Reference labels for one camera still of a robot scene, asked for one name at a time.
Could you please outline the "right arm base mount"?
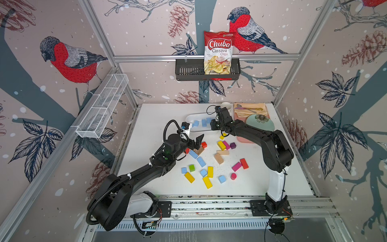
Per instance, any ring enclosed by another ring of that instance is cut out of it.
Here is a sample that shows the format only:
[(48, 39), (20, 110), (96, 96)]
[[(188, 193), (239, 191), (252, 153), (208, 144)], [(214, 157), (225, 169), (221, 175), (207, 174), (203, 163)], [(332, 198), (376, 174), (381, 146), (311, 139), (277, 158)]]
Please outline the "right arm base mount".
[(282, 199), (280, 202), (274, 202), (272, 200), (250, 200), (250, 210), (254, 217), (263, 216), (293, 216), (292, 209), (290, 207), (287, 197)]

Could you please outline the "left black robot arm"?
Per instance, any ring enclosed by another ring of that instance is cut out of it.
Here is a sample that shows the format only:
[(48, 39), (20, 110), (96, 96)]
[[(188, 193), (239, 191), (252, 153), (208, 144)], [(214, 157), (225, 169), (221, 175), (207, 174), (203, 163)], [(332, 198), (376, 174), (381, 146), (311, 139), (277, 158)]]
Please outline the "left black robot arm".
[(204, 135), (190, 139), (186, 134), (172, 134), (163, 142), (149, 163), (135, 171), (116, 176), (109, 175), (89, 203), (86, 215), (88, 225), (101, 225), (106, 231), (114, 229), (125, 216), (137, 214), (154, 216), (158, 198), (149, 191), (136, 191), (150, 181), (170, 172), (186, 149), (199, 149)]

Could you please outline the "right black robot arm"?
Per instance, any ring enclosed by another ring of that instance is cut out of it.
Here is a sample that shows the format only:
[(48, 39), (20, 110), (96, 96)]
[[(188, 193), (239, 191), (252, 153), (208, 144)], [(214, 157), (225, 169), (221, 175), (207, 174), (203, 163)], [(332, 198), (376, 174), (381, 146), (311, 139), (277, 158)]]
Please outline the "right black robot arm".
[(269, 168), (269, 188), (265, 194), (265, 207), (269, 214), (282, 211), (287, 202), (285, 183), (286, 168), (291, 165), (294, 153), (279, 131), (265, 131), (247, 125), (241, 120), (233, 120), (225, 107), (214, 106), (216, 118), (211, 120), (211, 130), (220, 130), (228, 135), (245, 138), (262, 149), (263, 161)]

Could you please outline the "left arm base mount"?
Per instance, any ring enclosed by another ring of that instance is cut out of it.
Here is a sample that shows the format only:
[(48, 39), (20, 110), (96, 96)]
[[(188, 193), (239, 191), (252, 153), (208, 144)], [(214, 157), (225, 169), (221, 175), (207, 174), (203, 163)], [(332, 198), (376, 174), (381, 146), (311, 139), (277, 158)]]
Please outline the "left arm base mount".
[(158, 219), (158, 218), (169, 218), (172, 211), (172, 202), (171, 201), (159, 201), (154, 203), (150, 210), (145, 213), (135, 214), (136, 218), (149, 218), (149, 219)]

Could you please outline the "small blue cube cluster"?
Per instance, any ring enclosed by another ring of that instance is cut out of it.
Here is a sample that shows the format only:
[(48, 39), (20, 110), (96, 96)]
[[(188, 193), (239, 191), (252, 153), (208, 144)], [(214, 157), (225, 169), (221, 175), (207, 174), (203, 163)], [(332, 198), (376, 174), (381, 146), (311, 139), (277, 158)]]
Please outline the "small blue cube cluster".
[(191, 157), (193, 157), (194, 159), (197, 159), (197, 158), (198, 158), (198, 155), (197, 155), (193, 150), (190, 150), (190, 151), (189, 151), (189, 155), (190, 155)]

